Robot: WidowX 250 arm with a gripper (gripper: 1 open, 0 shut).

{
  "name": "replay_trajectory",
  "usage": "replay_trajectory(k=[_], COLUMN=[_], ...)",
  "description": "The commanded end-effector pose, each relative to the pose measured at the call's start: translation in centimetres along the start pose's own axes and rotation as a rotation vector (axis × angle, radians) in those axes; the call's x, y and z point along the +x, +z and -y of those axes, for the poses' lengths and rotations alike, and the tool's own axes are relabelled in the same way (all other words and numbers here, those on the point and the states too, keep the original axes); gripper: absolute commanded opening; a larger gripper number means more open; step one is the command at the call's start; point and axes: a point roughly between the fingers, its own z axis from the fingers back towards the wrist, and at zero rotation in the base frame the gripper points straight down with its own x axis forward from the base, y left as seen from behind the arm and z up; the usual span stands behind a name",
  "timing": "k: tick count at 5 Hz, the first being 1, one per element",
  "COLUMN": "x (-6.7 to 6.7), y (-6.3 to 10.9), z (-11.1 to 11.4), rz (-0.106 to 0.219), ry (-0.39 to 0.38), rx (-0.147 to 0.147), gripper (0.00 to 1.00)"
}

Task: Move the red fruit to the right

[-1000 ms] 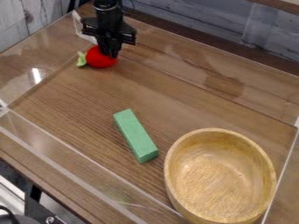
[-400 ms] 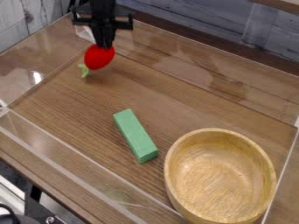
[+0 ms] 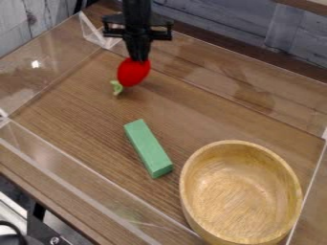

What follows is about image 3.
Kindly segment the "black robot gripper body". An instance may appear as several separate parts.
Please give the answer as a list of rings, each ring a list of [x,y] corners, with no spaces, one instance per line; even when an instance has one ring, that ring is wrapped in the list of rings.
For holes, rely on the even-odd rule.
[[[120,13],[102,16],[105,37],[170,40],[173,21],[152,12],[152,0],[122,0]]]

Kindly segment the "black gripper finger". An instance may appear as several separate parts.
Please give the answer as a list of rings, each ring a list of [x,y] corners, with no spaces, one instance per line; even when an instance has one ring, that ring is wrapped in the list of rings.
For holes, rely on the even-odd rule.
[[[137,44],[136,41],[133,40],[133,37],[129,35],[124,36],[124,41],[129,53],[129,57],[133,61],[138,61],[138,54],[137,54]]]
[[[137,57],[140,61],[148,60],[148,55],[150,52],[150,38],[142,35],[137,40]]]

